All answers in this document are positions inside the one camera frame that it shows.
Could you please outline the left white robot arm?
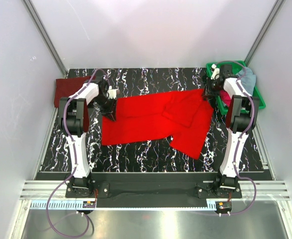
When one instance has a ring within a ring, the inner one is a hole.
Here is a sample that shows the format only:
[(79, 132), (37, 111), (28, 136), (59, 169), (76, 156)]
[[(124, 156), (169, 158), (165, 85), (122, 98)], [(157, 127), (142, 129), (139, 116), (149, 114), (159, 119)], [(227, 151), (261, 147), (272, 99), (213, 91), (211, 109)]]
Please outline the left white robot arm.
[(86, 152), (86, 134), (90, 126), (88, 106), (96, 103), (102, 116), (116, 120), (117, 90), (105, 79), (87, 80), (78, 91), (59, 101), (59, 126), (66, 136), (71, 156), (68, 192), (83, 197), (97, 195)]

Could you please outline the bright red t-shirt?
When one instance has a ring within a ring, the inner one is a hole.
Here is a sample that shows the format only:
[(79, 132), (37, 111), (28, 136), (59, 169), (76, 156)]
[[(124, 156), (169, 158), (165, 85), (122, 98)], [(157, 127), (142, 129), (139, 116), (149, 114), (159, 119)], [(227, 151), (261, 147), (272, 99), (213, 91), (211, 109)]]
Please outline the bright red t-shirt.
[(198, 159), (214, 111), (202, 92), (195, 89), (118, 99), (116, 120), (102, 120), (102, 145), (172, 136), (171, 147)]

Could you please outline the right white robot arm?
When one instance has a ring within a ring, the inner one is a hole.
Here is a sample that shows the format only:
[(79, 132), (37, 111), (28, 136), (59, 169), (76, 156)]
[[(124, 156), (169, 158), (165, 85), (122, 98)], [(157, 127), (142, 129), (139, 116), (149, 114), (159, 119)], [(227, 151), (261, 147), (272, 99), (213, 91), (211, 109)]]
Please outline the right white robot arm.
[(229, 198), (240, 192), (239, 180), (245, 180), (239, 175), (239, 161), (249, 133), (256, 126), (260, 99), (242, 85), (241, 79), (246, 76), (247, 69), (241, 63), (221, 61), (212, 63), (210, 69), (212, 73), (206, 77), (203, 98), (207, 100), (224, 90), (231, 101), (226, 114), (228, 139), (225, 156), (208, 192), (217, 198)]

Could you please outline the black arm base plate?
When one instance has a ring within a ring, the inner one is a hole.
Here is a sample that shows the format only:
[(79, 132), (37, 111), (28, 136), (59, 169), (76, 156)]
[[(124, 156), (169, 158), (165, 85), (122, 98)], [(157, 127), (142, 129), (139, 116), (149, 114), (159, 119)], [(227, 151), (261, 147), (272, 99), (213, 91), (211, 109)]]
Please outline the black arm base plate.
[(99, 208), (199, 208), (207, 199), (240, 199), (234, 180), (224, 180), (216, 172), (102, 173), (88, 180), (71, 179), (67, 198), (97, 199)]

